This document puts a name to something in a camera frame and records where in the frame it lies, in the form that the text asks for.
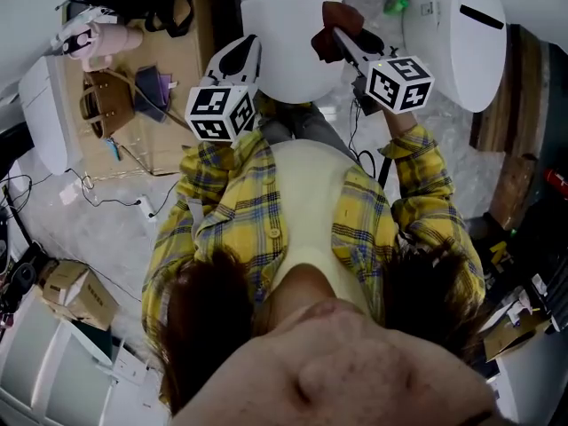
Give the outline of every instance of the floor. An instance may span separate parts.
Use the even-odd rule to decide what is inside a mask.
[[[366,17],[367,28],[376,32],[386,44],[399,47],[398,53],[403,54],[401,18],[383,14],[385,1],[346,0]],[[354,72],[347,67],[343,83],[317,103],[346,143],[351,138],[348,122],[353,75]],[[503,155],[481,154],[470,148],[471,114],[437,92],[432,94],[429,104],[415,114],[437,137],[457,188],[454,200],[458,209],[465,217],[482,215],[493,196]],[[354,130],[354,122],[351,122],[351,128]],[[359,120],[353,142],[358,151],[366,149],[376,154],[378,168],[382,160],[376,150],[388,141],[386,124],[380,114]],[[27,162],[26,173],[35,181],[45,177],[44,168],[39,163],[33,159]],[[133,203],[140,195],[145,195],[158,209],[177,180],[178,176],[107,180],[96,184],[90,197],[94,201],[120,199]],[[391,201],[398,197],[394,170],[390,173],[385,192]],[[146,346],[139,320],[141,288],[157,227],[167,216],[174,200],[170,196],[158,221],[149,223],[138,207],[104,204],[93,208],[82,197],[81,182],[73,173],[67,173],[34,186],[29,203],[21,213],[29,233],[52,256],[83,260],[112,280],[102,279],[121,306],[113,323],[113,332],[126,338],[142,359],[151,358],[151,352]]]

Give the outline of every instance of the hand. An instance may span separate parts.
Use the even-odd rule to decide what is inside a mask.
[[[400,138],[418,124],[412,112],[393,114],[385,107],[383,107],[383,112],[392,138]]]

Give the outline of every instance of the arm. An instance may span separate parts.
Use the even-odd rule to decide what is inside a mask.
[[[452,252],[466,256],[460,290],[464,297],[481,304],[483,269],[462,216],[452,204],[454,184],[438,144],[412,114],[385,111],[385,116],[393,140],[382,153],[396,161],[400,180],[401,199],[392,207],[395,221],[417,243],[436,248],[447,242]]]
[[[193,260],[193,216],[191,200],[199,200],[203,213],[210,213],[221,201],[233,163],[229,147],[202,143],[187,148],[181,163],[182,178],[177,184],[177,204],[162,225],[154,247],[150,269],[142,289],[142,326],[152,343],[155,333],[165,322],[167,308],[163,300],[169,297],[168,285],[178,275],[179,268]]]

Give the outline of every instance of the plaid shirt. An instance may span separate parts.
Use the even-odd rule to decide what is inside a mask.
[[[369,311],[380,321],[381,277],[386,260],[398,250],[398,230],[431,248],[450,241],[452,251],[465,255],[461,291],[478,306],[485,295],[483,271],[450,202],[454,187],[432,135],[416,126],[382,153],[396,160],[402,199],[391,209],[379,184],[353,166],[345,174],[330,241],[335,256],[357,276]],[[178,202],[159,232],[143,288],[142,322],[154,343],[153,331],[166,323],[169,284],[182,264],[204,260],[218,246],[233,249],[248,267],[249,296],[260,305],[287,252],[276,165],[259,130],[234,150],[210,143],[187,148],[181,171]],[[196,199],[205,218],[193,239],[188,203]]]

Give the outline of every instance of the brown hair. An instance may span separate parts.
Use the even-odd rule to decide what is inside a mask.
[[[386,327],[438,343],[463,358],[484,322],[456,296],[464,259],[446,247],[404,251],[384,278]],[[160,357],[172,415],[253,336],[246,266],[226,249],[182,267],[171,287]]]
[[[168,325],[158,330],[164,393],[176,414],[251,338],[246,267],[228,250],[183,266],[171,286]]]

